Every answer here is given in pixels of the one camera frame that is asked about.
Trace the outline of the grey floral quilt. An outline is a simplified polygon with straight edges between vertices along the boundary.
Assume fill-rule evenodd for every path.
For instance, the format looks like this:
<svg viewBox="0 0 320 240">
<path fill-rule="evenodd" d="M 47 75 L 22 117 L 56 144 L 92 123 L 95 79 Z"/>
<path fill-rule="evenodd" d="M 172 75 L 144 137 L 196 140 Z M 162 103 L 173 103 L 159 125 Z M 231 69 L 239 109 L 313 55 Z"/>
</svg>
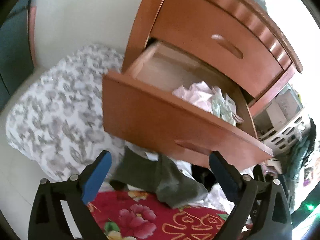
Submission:
<svg viewBox="0 0 320 240">
<path fill-rule="evenodd" d="M 109 70 L 119 72 L 123 58 L 114 49 L 92 44 L 61 59 L 9 111 L 8 144 L 55 181 L 81 173 L 103 150 L 117 165 L 125 141 L 103 129 L 102 79 Z"/>
</svg>

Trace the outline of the wooden drawer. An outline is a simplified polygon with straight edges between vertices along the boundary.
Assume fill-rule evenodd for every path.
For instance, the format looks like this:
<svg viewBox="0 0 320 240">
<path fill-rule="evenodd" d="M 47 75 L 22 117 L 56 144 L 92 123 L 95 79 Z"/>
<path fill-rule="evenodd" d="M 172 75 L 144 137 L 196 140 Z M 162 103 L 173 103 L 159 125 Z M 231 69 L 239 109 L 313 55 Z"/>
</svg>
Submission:
<svg viewBox="0 0 320 240">
<path fill-rule="evenodd" d="M 210 64 L 254 98 L 284 73 L 258 38 L 205 0 L 164 0 L 151 36 Z"/>
<path fill-rule="evenodd" d="M 233 126 L 172 94 L 201 81 L 220 87 L 234 100 L 242 124 Z M 239 170 L 273 155 L 258 140 L 239 86 L 166 43 L 153 43 L 121 73 L 111 70 L 103 77 L 102 109 L 107 133 L 194 165 L 209 165 L 201 149 L 219 151 Z"/>
</svg>

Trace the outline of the pink garment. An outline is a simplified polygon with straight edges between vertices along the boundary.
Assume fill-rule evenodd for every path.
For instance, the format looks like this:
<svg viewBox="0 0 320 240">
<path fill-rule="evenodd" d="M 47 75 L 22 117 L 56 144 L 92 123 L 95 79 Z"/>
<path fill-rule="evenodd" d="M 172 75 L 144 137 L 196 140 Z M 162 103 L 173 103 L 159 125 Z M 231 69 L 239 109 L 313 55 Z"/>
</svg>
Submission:
<svg viewBox="0 0 320 240">
<path fill-rule="evenodd" d="M 215 116 L 220 115 L 220 105 L 215 98 L 216 91 L 204 81 L 193 83 L 189 88 L 180 86 L 172 92 L 172 95 L 196 106 Z"/>
</svg>

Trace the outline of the white garment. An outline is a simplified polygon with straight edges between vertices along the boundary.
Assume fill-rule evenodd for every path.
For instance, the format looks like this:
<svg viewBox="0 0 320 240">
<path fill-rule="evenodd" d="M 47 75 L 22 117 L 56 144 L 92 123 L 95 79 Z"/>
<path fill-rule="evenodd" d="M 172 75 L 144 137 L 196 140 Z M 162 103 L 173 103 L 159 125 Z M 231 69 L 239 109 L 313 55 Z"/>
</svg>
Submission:
<svg viewBox="0 0 320 240">
<path fill-rule="evenodd" d="M 127 185 L 155 193 L 170 207 L 199 205 L 230 213 L 234 204 L 227 200 L 221 187 L 208 190 L 191 175 L 191 165 L 162 154 L 148 153 L 127 146 L 123 164 Z"/>
</svg>

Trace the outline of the black lace garment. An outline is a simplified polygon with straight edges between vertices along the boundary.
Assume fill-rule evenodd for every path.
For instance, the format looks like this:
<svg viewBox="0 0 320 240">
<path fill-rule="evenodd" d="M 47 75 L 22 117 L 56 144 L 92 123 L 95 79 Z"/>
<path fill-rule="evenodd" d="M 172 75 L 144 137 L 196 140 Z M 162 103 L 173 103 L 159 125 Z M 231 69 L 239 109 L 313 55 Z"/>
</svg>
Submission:
<svg viewBox="0 0 320 240">
<path fill-rule="evenodd" d="M 191 174 L 193 178 L 204 185 L 206 190 L 210 192 L 212 187 L 217 184 L 217 179 L 213 172 L 208 169 L 197 165 L 191 165 Z"/>
</svg>

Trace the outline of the wooden nightstand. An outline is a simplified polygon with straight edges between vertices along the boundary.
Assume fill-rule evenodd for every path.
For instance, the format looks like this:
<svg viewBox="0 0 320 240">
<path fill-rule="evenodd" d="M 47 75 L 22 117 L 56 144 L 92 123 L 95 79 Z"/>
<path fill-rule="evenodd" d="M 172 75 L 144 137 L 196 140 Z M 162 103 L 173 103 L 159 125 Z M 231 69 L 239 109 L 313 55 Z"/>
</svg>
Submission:
<svg viewBox="0 0 320 240">
<path fill-rule="evenodd" d="M 233 80 L 252 97 L 252 115 L 303 70 L 283 32 L 254 0 L 142 0 L 123 70 L 151 39 L 176 46 Z"/>
</svg>

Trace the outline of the small white bedside shelf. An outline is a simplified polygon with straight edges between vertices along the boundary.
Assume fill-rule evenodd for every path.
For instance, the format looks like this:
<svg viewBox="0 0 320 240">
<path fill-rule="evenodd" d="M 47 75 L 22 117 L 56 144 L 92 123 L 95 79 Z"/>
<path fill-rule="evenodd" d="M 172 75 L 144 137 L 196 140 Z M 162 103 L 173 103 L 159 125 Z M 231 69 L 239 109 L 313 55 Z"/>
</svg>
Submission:
<svg viewBox="0 0 320 240">
<path fill-rule="evenodd" d="M 253 117 L 258 138 L 263 140 L 279 131 L 302 108 L 299 94 L 288 83 L 262 111 Z"/>
</svg>

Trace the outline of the red floral blanket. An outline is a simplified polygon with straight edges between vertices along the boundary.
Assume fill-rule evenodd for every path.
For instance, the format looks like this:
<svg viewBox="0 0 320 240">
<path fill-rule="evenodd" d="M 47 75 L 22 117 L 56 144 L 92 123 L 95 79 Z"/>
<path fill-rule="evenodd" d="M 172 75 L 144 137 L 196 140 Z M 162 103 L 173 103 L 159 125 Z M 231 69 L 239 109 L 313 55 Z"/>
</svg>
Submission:
<svg viewBox="0 0 320 240">
<path fill-rule="evenodd" d="M 201 206 L 172 209 L 143 191 L 99 192 L 87 207 L 108 239 L 213 239 L 228 218 Z"/>
</svg>

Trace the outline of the grey green garment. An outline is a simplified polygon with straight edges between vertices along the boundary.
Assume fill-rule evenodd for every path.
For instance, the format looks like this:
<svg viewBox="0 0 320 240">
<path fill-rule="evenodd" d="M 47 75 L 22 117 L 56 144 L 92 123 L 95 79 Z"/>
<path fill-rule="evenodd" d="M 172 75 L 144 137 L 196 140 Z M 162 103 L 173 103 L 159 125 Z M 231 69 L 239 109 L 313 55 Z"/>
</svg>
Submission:
<svg viewBox="0 0 320 240">
<path fill-rule="evenodd" d="M 165 155 L 157 161 L 141 157 L 128 147 L 110 180 L 115 190 L 134 186 L 155 193 L 157 199 L 175 209 L 206 198 L 208 191 L 199 182 L 185 176 Z"/>
</svg>

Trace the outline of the teal jacket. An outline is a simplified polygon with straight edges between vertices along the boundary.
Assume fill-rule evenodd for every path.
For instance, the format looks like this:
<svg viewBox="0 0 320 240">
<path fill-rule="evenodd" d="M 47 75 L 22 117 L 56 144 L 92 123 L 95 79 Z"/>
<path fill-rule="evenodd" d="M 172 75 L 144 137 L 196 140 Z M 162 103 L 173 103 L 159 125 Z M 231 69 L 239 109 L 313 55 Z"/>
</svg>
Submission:
<svg viewBox="0 0 320 240">
<path fill-rule="evenodd" d="M 296 188 L 299 182 L 299 173 L 302 167 L 307 163 L 310 154 L 315 148 L 316 125 L 313 118 L 310 118 L 310 129 L 302 136 L 290 150 L 285 172 L 285 182 L 287 185 L 287 201 L 290 208 L 294 208 L 296 200 Z"/>
</svg>

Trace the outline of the mint green cloth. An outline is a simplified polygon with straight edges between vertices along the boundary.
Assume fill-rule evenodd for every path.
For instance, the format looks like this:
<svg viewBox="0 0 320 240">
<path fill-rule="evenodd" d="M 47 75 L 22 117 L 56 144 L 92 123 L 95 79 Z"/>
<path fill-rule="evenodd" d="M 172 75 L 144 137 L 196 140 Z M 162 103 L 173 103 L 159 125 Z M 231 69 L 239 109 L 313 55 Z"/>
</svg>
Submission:
<svg viewBox="0 0 320 240">
<path fill-rule="evenodd" d="M 237 115 L 236 104 L 227 93 L 223 94 L 217 86 L 212 87 L 212 93 L 212 112 L 215 116 L 233 126 L 244 122 L 243 118 Z"/>
</svg>

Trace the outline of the dark teal cabinet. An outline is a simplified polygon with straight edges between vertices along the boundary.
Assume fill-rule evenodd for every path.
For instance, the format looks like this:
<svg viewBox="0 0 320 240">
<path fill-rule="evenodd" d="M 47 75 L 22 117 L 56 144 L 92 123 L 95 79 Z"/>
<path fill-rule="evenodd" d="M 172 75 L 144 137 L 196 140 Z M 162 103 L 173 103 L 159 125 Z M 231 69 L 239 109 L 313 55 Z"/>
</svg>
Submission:
<svg viewBox="0 0 320 240">
<path fill-rule="evenodd" d="M 1 109 L 33 73 L 28 30 L 31 0 L 18 0 L 1 26 Z"/>
</svg>

